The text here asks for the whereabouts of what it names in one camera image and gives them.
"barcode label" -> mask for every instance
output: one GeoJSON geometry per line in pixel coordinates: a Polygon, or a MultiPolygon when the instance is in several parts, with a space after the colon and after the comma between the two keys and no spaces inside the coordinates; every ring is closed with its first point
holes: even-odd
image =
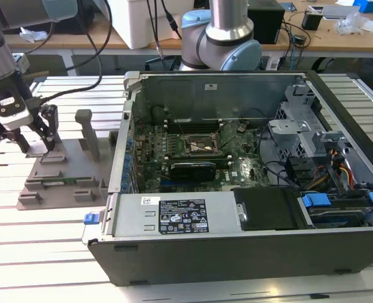
{"type": "Polygon", "coordinates": [[[141,205],[158,205],[161,197],[141,197],[141,205]]]}

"circuit board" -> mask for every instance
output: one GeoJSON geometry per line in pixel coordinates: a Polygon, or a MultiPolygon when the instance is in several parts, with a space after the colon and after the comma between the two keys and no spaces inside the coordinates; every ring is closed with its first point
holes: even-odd
{"type": "Polygon", "coordinates": [[[226,122],[208,134],[170,133],[162,126],[136,126],[137,175],[141,193],[230,191],[235,187],[269,186],[256,155],[257,130],[248,123],[226,122]],[[214,163],[211,182],[171,178],[174,163],[214,163]]]}

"robotic arm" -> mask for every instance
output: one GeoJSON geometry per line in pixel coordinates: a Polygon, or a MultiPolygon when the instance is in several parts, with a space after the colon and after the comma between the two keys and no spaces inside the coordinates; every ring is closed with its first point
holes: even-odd
{"type": "Polygon", "coordinates": [[[20,133],[28,126],[50,151],[57,136],[57,107],[32,98],[14,56],[5,43],[3,30],[45,22],[58,22],[77,14],[76,0],[0,0],[0,140],[17,142],[26,153],[29,144],[20,133]],[[47,126],[39,114],[49,122],[47,126]]]}
{"type": "Polygon", "coordinates": [[[262,48],[252,39],[248,0],[210,0],[210,8],[182,19],[181,70],[255,70],[262,48]]]}

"motherboard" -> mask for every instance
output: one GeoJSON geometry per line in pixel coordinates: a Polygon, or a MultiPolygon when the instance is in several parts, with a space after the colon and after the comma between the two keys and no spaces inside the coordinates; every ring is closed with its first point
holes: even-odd
{"type": "Polygon", "coordinates": [[[227,121],[211,128],[136,124],[138,191],[230,191],[269,186],[256,153],[259,130],[247,121],[227,121]]]}

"sticker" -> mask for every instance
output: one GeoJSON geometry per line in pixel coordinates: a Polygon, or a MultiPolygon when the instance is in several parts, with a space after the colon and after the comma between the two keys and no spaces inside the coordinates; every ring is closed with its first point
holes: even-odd
{"type": "Polygon", "coordinates": [[[141,205],[158,205],[161,197],[141,197],[141,205]]]}
{"type": "Polygon", "coordinates": [[[217,84],[206,84],[204,90],[217,90],[217,84]]]}
{"type": "Polygon", "coordinates": [[[159,201],[159,205],[158,230],[161,234],[209,232],[204,199],[159,201]]]}

